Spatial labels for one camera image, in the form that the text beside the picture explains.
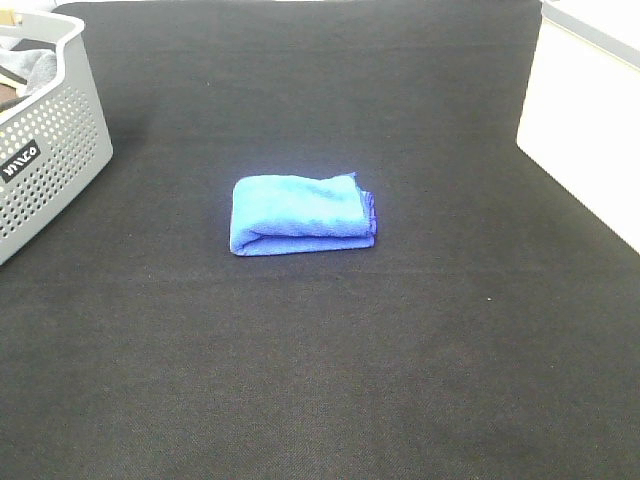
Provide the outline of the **grey perforated plastic basket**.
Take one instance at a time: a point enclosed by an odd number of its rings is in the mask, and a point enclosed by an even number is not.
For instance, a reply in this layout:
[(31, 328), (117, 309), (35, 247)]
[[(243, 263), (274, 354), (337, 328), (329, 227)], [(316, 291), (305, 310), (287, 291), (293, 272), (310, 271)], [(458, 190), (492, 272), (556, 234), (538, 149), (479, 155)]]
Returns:
[(18, 97), (1, 84), (1, 259), (7, 261), (51, 222), (113, 155), (82, 20), (54, 13), (1, 12), (4, 37), (43, 43), (56, 54), (55, 78)]

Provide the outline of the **grey cloth in basket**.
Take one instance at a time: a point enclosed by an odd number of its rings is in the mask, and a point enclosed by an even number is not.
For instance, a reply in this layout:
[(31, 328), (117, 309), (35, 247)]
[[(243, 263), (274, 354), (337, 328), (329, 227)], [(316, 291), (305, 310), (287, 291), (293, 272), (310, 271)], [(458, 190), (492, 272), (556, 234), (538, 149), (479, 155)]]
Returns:
[(1, 84), (18, 97), (31, 95), (56, 76), (56, 54), (49, 49), (1, 50)]

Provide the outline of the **black table mat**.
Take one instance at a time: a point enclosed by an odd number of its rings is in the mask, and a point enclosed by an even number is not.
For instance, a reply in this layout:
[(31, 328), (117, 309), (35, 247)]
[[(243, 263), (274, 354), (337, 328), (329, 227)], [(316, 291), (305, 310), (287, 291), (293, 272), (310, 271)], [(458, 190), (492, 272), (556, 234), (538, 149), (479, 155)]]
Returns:
[[(635, 479), (639, 258), (516, 146), (535, 1), (76, 3), (114, 155), (1, 269), (5, 479)], [(354, 173), (370, 248), (230, 251)]]

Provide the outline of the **white plastic storage box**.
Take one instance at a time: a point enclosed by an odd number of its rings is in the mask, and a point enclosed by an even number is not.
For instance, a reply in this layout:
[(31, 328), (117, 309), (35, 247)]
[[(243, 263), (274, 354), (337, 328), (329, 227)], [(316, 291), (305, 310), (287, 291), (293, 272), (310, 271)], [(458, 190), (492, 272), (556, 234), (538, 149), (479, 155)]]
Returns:
[(638, 249), (638, 2), (542, 2), (516, 143)]

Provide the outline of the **blue microfiber towel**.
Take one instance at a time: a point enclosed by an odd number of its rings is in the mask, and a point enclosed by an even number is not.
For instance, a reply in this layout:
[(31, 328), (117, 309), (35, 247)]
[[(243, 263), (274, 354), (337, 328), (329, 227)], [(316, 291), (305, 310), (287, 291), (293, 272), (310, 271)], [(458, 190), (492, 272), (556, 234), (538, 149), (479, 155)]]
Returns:
[(229, 247), (236, 256), (364, 249), (376, 235), (375, 197), (354, 173), (249, 176), (232, 192)]

